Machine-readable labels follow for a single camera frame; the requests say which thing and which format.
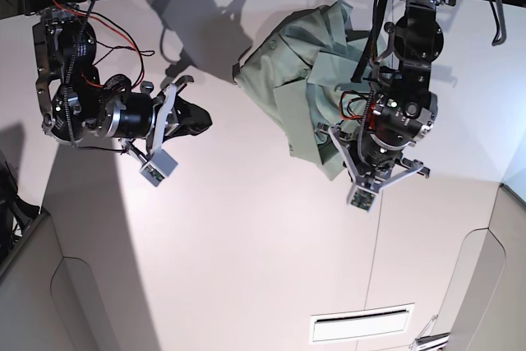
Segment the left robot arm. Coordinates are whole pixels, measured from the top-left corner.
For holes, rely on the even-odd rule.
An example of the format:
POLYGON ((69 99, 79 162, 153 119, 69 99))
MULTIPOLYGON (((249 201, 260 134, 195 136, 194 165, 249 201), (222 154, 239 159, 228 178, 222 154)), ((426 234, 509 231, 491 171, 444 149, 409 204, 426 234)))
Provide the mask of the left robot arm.
POLYGON ((372 28, 351 78, 366 80, 367 93, 346 90, 339 100, 343 119, 357 122, 353 133, 319 125, 342 155, 351 178, 348 204, 371 208, 380 191, 429 168, 404 157, 434 127, 437 97, 429 90, 431 65, 444 35, 436 20, 441 4, 456 0, 374 0, 372 28))

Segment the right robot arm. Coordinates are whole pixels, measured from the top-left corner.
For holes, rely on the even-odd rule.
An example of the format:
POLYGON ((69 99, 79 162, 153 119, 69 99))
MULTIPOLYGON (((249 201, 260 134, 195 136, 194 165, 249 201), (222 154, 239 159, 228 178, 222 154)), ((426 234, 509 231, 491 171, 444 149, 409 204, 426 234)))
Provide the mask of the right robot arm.
POLYGON ((57 142, 84 150, 88 135, 116 139, 118 154, 152 159, 163 143, 179 136, 198 136, 213 124, 203 108, 181 98, 191 83, 182 76, 158 94, 145 80, 145 65, 136 79, 118 73, 100 78, 101 58, 92 21, 126 41, 125 48, 145 56, 132 36, 105 15, 95 12, 97 0, 23 0, 39 17, 33 27, 35 82, 43 132, 57 142))

